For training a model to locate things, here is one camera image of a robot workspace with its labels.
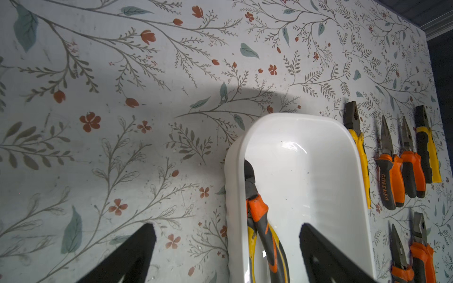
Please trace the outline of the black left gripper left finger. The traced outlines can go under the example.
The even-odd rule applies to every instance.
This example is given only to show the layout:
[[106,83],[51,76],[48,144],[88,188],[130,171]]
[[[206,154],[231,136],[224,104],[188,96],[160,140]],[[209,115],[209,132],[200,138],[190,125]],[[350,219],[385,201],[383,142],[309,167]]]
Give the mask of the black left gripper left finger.
[[79,280],[80,283],[143,283],[156,244],[152,224],[144,224],[115,251]]

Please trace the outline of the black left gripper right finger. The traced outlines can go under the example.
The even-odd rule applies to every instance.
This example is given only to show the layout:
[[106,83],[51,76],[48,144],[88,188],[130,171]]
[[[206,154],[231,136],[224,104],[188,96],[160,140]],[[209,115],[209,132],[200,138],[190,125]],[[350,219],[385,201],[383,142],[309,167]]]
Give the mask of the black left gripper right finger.
[[375,281],[312,225],[302,225],[299,240],[310,283],[373,283]]

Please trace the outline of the orange long nose pliers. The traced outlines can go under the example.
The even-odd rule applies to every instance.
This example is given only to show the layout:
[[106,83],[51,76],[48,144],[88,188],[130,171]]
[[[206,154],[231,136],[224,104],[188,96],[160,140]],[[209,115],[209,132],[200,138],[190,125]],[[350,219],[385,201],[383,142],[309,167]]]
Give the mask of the orange long nose pliers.
[[394,224],[390,231],[390,252],[392,255],[392,282],[414,283],[415,272],[407,263],[406,253]]

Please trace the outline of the white plastic storage box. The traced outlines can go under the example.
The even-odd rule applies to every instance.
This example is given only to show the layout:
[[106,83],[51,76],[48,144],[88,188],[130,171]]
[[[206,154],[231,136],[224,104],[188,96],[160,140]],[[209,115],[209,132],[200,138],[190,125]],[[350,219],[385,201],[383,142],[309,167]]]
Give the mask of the white plastic storage box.
[[290,280],[306,283],[300,249],[303,224],[313,225],[361,270],[376,277],[370,223],[355,142],[340,122],[308,114],[273,113],[258,119],[230,147],[225,159],[230,281],[270,281],[267,253],[258,244],[248,260],[244,162],[269,207],[283,244]]

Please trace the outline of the orange black combination pliers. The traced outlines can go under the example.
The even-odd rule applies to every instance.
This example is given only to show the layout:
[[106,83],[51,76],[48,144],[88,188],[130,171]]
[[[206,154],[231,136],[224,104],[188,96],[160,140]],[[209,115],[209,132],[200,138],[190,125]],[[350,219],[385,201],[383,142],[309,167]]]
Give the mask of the orange black combination pliers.
[[436,273],[433,263],[434,250],[427,241],[427,227],[423,213],[415,212],[413,219],[412,269],[415,283],[436,283]]

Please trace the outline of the orange handled cutting pliers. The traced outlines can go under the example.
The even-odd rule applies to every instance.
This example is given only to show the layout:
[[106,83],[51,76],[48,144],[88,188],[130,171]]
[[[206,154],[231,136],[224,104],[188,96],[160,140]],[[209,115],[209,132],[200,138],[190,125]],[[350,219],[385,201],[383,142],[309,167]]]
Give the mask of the orange handled cutting pliers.
[[381,119],[381,153],[375,159],[379,168],[379,191],[383,206],[393,211],[405,203],[402,159],[394,154],[394,145],[385,116]]

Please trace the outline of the large yellow black pliers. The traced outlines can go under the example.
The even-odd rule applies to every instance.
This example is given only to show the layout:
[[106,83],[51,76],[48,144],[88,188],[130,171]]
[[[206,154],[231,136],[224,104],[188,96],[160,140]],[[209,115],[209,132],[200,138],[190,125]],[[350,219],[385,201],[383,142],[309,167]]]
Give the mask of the large yellow black pliers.
[[425,181],[426,183],[441,183],[440,163],[425,106],[415,107],[415,128],[417,154],[421,157]]

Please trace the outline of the small yellow handled pliers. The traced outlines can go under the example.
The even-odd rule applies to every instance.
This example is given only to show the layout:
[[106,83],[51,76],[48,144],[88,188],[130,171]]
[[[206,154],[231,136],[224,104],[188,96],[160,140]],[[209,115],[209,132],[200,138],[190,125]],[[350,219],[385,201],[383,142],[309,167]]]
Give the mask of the small yellow handled pliers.
[[353,140],[355,141],[357,151],[359,154],[359,159],[361,162],[362,178],[365,188],[365,197],[368,209],[372,208],[372,200],[370,197],[370,177],[369,177],[369,167],[368,167],[368,158],[365,152],[364,147],[364,135],[361,131],[361,120],[359,117],[359,112],[357,108],[356,101],[350,101],[345,105],[344,112],[344,126],[351,134]]

